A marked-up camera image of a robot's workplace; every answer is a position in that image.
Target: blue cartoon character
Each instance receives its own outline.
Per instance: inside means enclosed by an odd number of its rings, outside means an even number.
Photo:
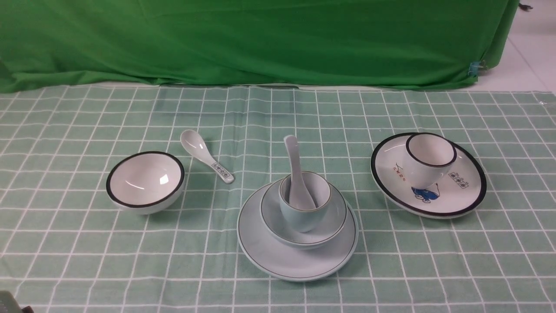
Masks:
[[[415,197],[423,203],[430,203],[431,200],[436,200],[440,197],[440,190],[438,189],[438,184],[436,184],[436,189],[438,193],[432,192],[428,189],[415,189],[411,188],[411,191],[415,194]]]

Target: white cup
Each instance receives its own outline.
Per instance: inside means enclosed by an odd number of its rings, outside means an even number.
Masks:
[[[458,154],[449,140],[432,133],[417,133],[405,143],[404,176],[415,189],[426,189],[448,173]]]
[[[300,210],[288,203],[291,185],[291,175],[288,175],[280,182],[280,211],[292,229],[306,233],[322,221],[326,211],[334,205],[334,202],[331,199],[332,190],[326,179],[313,172],[301,172],[301,175],[309,194],[315,201],[316,208]]]

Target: plate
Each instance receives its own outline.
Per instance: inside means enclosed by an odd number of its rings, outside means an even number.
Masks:
[[[280,181],[265,192],[260,205],[260,214],[267,230],[278,241],[294,248],[316,248],[334,238],[345,224],[348,210],[342,194],[330,185],[333,206],[328,208],[319,225],[306,232],[298,232],[288,226],[280,210]]]
[[[412,188],[404,177],[405,142],[415,133],[383,140],[373,151],[371,172],[382,190],[400,208],[429,218],[455,218],[471,212],[483,201],[487,179],[477,160],[454,143],[457,159],[448,175],[428,189]]]
[[[359,226],[353,209],[340,233],[322,247],[301,250],[276,240],[264,226],[259,205],[270,184],[255,191],[237,218],[237,239],[244,254],[257,268],[269,275],[293,282],[328,277],[345,265],[355,251]]]

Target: white bowl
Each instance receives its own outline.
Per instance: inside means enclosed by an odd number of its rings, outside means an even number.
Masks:
[[[280,211],[280,180],[273,183],[262,196],[260,215],[266,230],[279,242],[296,249],[309,250],[322,247],[334,239],[344,228],[348,217],[348,207],[342,194],[332,189],[330,208],[320,223],[308,232],[291,228]]]
[[[108,175],[106,192],[123,210],[152,214],[174,203],[184,182],[183,165],[175,156],[147,151],[119,162]]]

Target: spoon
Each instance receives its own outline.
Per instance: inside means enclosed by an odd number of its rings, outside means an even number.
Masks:
[[[316,208],[315,201],[305,186],[303,176],[301,175],[301,163],[299,157],[299,144],[297,138],[293,135],[285,136],[287,154],[290,157],[291,167],[291,184],[290,184],[290,200],[292,207],[301,210],[313,210]]]
[[[231,184],[234,181],[234,176],[210,155],[207,145],[199,133],[187,129],[181,133],[180,140],[183,148],[189,152],[192,157],[210,166],[226,184]]]

